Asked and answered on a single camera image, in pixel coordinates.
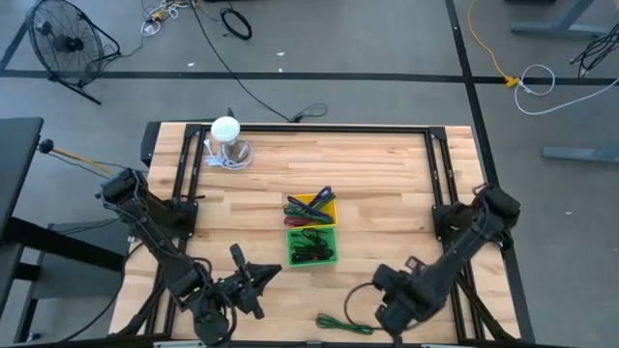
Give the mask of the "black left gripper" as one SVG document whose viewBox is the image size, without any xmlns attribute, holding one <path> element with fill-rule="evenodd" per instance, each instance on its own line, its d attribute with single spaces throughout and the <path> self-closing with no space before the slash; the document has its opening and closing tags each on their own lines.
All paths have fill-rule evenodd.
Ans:
<svg viewBox="0 0 619 348">
<path fill-rule="evenodd" d="M 258 297 L 282 267 L 279 264 L 258 265 L 247 262 L 238 244 L 232 245 L 230 252 L 237 270 L 220 281 L 221 290 L 243 313 L 251 313 L 255 319 L 263 319 L 265 314 Z"/>
</svg>

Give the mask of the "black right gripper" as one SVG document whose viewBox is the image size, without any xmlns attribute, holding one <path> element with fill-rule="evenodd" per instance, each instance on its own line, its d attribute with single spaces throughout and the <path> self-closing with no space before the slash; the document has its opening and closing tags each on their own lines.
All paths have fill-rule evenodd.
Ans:
<svg viewBox="0 0 619 348">
<path fill-rule="evenodd" d="M 401 335 L 413 321 L 420 321 L 428 305 L 428 285 L 422 278 L 425 263 L 410 256 L 406 271 L 396 271 L 381 264 L 375 271 L 372 283 L 384 292 L 382 304 L 375 317 L 382 329 L 392 337 Z"/>
</svg>

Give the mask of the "black USB cable silver plug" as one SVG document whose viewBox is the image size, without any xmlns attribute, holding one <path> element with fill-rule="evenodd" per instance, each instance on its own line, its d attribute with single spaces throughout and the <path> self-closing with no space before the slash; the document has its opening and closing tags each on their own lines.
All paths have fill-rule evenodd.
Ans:
<svg viewBox="0 0 619 348">
<path fill-rule="evenodd" d="M 296 237 L 303 237 L 302 241 L 295 241 L 291 245 L 292 258 L 296 262 L 302 260 L 328 259 L 334 255 L 327 241 L 321 237 L 321 231 L 310 228 L 303 229 Z"/>
</svg>

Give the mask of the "green plastic basket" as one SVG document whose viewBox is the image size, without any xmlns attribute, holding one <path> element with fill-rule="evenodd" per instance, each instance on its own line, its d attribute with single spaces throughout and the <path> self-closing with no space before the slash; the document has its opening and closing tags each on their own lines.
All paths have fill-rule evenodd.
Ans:
<svg viewBox="0 0 619 348">
<path fill-rule="evenodd" d="M 296 237 L 297 233 L 300 233 L 303 229 L 295 229 L 288 230 L 286 232 L 286 251 L 287 251 L 287 263 L 290 267 L 312 267 L 312 266 L 325 266 L 331 265 L 338 262 L 338 243 L 337 243 L 337 235 L 334 228 L 331 227 L 321 227 L 314 228 L 321 231 L 321 237 L 324 238 L 329 248 L 334 252 L 334 255 L 328 259 L 318 259 L 318 260 L 302 260 L 301 262 L 296 262 L 292 258 L 292 250 L 291 245 L 295 241 L 304 242 L 305 239 L 303 237 Z"/>
</svg>

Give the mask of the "yellow plastic basket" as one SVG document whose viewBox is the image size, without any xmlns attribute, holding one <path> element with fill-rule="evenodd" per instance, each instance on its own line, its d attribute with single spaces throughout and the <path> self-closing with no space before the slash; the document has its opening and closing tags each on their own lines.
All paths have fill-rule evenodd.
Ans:
<svg viewBox="0 0 619 348">
<path fill-rule="evenodd" d="M 334 193 L 288 196 L 288 202 L 282 208 L 284 224 L 288 227 L 333 227 L 338 223 Z"/>
</svg>

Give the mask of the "white dome table lamp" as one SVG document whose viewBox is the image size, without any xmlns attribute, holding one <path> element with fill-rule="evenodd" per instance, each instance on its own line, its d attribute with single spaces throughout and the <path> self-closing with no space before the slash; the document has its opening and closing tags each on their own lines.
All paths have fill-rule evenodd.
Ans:
<svg viewBox="0 0 619 348">
<path fill-rule="evenodd" d="M 216 159 L 223 168 L 241 170 L 253 162 L 253 148 L 239 137 L 240 131 L 240 123 L 231 116 L 222 116 L 211 125 L 211 136 L 220 144 Z"/>
</svg>

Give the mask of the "grey desk leg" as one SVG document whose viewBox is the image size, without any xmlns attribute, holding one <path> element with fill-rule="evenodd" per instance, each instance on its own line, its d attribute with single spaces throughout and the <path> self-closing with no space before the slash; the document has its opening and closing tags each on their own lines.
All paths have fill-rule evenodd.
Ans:
<svg viewBox="0 0 619 348">
<path fill-rule="evenodd" d="M 511 32 L 522 35 L 560 37 L 574 40 L 595 40 L 609 33 L 602 26 L 577 24 L 576 21 L 591 6 L 594 0 L 574 0 L 572 5 L 555 21 L 512 22 Z"/>
<path fill-rule="evenodd" d="M 544 147 L 542 157 L 550 160 L 619 163 L 619 139 L 600 148 Z"/>
</svg>

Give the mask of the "wooden stick black knob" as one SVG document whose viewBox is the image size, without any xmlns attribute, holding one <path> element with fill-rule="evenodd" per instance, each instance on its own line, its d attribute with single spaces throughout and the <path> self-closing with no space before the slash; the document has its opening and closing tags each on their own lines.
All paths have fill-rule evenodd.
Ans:
<svg viewBox="0 0 619 348">
<path fill-rule="evenodd" d="M 63 161 L 64 163 L 76 166 L 102 178 L 109 178 L 114 174 L 113 171 L 107 169 L 102 164 L 57 148 L 51 139 L 41 140 L 38 144 L 37 149 L 43 155 L 48 155 L 50 157 L 56 158 Z"/>
</svg>

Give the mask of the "black side desk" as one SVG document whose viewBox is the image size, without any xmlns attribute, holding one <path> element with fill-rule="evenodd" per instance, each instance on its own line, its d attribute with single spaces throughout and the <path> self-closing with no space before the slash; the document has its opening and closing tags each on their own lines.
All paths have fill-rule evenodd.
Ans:
<svg viewBox="0 0 619 348">
<path fill-rule="evenodd" d="M 127 229 L 114 220 L 69 223 L 62 233 L 14 216 L 43 124 L 40 117 L 0 119 L 0 318 L 14 283 L 30 283 L 13 343 L 40 337 L 31 325 L 42 299 L 110 296 L 128 254 Z"/>
</svg>

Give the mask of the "black floor fan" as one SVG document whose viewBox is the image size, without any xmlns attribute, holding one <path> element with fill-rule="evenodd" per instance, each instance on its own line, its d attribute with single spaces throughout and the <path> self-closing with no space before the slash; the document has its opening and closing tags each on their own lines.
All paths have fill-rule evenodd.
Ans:
<svg viewBox="0 0 619 348">
<path fill-rule="evenodd" d="M 37 0 L 26 16 L 30 44 L 46 78 L 98 104 L 84 87 L 121 56 L 120 45 L 68 0 Z"/>
</svg>

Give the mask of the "black aluminium table frame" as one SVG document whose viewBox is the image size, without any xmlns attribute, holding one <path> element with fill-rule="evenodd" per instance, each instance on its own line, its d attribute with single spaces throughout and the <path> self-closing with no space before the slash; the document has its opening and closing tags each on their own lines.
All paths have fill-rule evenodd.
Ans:
<svg viewBox="0 0 619 348">
<path fill-rule="evenodd" d="M 315 325 L 318 313 L 373 324 L 380 294 L 369 286 L 381 264 L 401 268 L 409 256 L 426 262 L 442 251 L 432 206 L 471 201 L 484 176 L 473 132 L 466 126 L 245 124 L 241 136 L 254 160 L 239 171 L 193 164 L 198 136 L 190 123 L 161 124 L 149 168 L 150 190 L 168 198 L 176 180 L 195 188 L 198 213 L 185 248 L 209 259 L 214 277 L 235 265 L 229 248 L 246 258 L 280 264 L 260 302 L 265 318 L 241 315 L 236 347 L 386 348 L 386 333 L 369 336 Z M 282 207 L 290 195 L 336 194 L 335 264 L 290 267 Z"/>
</svg>

